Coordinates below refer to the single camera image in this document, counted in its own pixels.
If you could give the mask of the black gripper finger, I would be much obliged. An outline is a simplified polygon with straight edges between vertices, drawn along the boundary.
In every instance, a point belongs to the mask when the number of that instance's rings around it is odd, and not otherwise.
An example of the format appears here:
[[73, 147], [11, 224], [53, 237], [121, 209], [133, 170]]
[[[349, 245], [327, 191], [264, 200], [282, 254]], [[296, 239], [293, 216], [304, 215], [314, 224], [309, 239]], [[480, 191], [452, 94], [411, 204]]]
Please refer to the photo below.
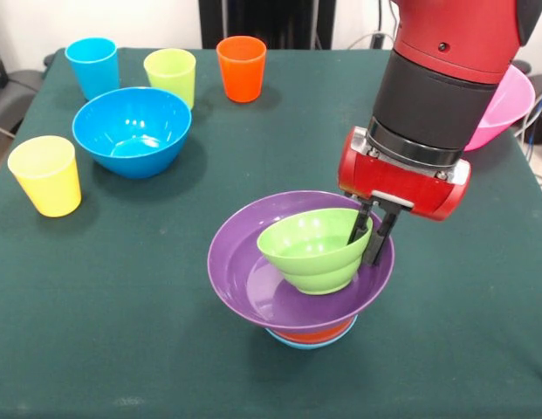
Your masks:
[[358, 209], [358, 214], [355, 218], [353, 228], [348, 237], [347, 244], [353, 244], [363, 238], [368, 240], [371, 237], [372, 228], [367, 225], [367, 222], [369, 221], [369, 216], [374, 205], [374, 201], [360, 198], [359, 202], [360, 207]]
[[385, 216], [381, 220], [380, 227], [372, 233], [367, 248], [364, 251], [364, 264], [372, 266], [379, 263], [381, 253], [383, 252], [400, 213], [400, 209], [386, 210]]

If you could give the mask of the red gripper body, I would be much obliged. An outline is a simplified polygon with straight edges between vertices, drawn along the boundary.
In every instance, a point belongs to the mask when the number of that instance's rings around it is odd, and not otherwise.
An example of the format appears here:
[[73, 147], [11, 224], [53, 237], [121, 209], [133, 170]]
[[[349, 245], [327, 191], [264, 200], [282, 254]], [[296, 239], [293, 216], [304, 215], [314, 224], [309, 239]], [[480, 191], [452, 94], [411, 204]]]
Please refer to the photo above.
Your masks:
[[373, 153], [363, 127], [353, 127], [338, 166], [339, 188], [367, 201], [380, 199], [436, 221], [448, 218], [462, 201], [471, 178], [471, 165], [460, 159], [440, 178], [438, 170], [417, 168]]

